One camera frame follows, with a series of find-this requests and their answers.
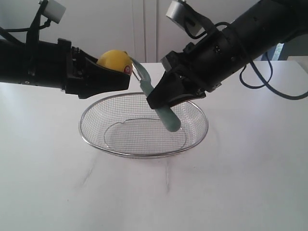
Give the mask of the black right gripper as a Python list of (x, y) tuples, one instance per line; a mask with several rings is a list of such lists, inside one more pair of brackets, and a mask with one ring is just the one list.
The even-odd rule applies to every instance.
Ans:
[(165, 72), (147, 96), (151, 109), (174, 107), (203, 99), (218, 85), (248, 63), (249, 38), (244, 30), (221, 30), (181, 51), (162, 58)]

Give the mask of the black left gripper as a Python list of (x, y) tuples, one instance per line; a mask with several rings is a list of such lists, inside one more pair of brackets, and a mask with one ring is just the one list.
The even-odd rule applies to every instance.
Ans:
[(57, 45), (64, 59), (61, 88), (66, 94), (77, 94), (80, 99), (87, 99), (101, 93), (128, 89), (130, 74), (96, 64), (96, 58), (72, 46), (69, 40), (60, 38)]

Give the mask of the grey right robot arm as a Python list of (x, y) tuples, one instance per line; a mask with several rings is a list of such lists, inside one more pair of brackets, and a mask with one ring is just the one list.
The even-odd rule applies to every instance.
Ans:
[(153, 109), (204, 98), (272, 46), (308, 32), (305, 0), (260, 0), (232, 23), (214, 24), (183, 0), (166, 15), (197, 43), (162, 58), (165, 72), (147, 97)]

